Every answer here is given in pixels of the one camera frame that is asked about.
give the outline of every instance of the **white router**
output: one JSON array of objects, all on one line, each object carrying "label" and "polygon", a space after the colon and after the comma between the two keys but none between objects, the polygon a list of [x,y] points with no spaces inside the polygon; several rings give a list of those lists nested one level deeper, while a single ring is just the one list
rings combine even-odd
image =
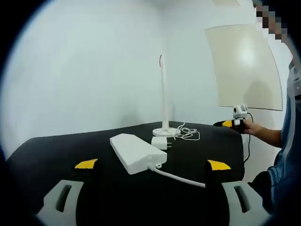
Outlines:
[{"label": "white router", "polygon": [[119,134],[110,138],[110,144],[129,174],[159,168],[167,161],[167,153],[135,135]]},{"label": "white router", "polygon": [[159,65],[161,69],[161,80],[162,80],[162,105],[163,105],[163,121],[162,128],[154,129],[153,135],[156,137],[176,137],[180,134],[180,131],[169,127],[169,118],[168,118],[168,105],[167,105],[167,97],[166,97],[166,72],[165,67],[163,65],[163,57],[160,56]]}]

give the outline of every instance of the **blue shirt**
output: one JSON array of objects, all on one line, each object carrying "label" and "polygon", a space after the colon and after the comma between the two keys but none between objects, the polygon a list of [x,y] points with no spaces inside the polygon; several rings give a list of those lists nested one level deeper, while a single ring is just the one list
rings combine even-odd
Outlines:
[{"label": "blue shirt", "polygon": [[[290,65],[290,70],[291,70],[290,73],[293,73],[293,75],[299,73],[295,69],[295,67],[292,68],[292,65]],[[294,78],[297,78],[294,79],[294,82],[298,83],[296,81],[300,78],[300,75]],[[284,150],[288,143],[290,123],[291,123],[292,115],[294,115],[292,114],[292,106],[291,106],[292,100],[291,97],[288,96],[287,103],[286,103],[284,124],[281,130],[281,143],[283,145],[283,148],[278,154],[278,159],[277,162],[275,163],[275,166],[272,166],[268,169],[268,172],[271,176],[271,182],[272,182],[271,196],[274,205],[277,205],[277,203],[281,201],[281,198],[285,194],[287,188],[294,182],[296,172],[300,172],[301,170],[301,111],[300,111],[300,103],[299,103],[300,100],[298,100],[300,99],[300,95],[298,95],[299,94],[298,92],[295,92],[297,94],[295,94],[293,100],[295,103],[295,105],[293,105],[294,107],[293,111],[295,111],[295,129],[294,129],[294,133],[290,134],[290,136],[293,136],[292,146],[285,159]]]}]

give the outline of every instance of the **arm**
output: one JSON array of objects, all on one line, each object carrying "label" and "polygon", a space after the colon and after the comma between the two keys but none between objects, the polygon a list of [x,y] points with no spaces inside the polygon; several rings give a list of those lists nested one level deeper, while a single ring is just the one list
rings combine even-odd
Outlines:
[{"label": "arm", "polygon": [[252,123],[250,120],[244,120],[244,125],[246,134],[251,134],[274,147],[281,148],[283,146],[281,130],[267,129],[259,124]]}]

